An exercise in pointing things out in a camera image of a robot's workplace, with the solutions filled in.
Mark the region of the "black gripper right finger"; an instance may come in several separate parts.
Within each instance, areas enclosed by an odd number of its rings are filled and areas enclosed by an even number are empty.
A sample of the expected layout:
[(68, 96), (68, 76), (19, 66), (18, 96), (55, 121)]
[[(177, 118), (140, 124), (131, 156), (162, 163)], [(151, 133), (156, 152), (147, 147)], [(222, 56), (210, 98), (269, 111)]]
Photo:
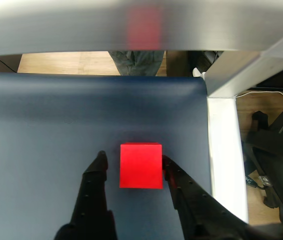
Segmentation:
[(162, 169), (186, 240), (253, 239), (247, 223), (228, 211), (165, 155)]

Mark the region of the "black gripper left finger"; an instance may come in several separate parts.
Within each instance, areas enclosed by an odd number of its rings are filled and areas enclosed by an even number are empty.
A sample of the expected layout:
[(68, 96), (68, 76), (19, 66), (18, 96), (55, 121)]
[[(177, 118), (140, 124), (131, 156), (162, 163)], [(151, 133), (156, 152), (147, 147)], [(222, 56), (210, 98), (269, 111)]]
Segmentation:
[(107, 208), (105, 181), (108, 159), (99, 151), (82, 174), (77, 199), (69, 223), (56, 233), (56, 240), (116, 240), (115, 220)]

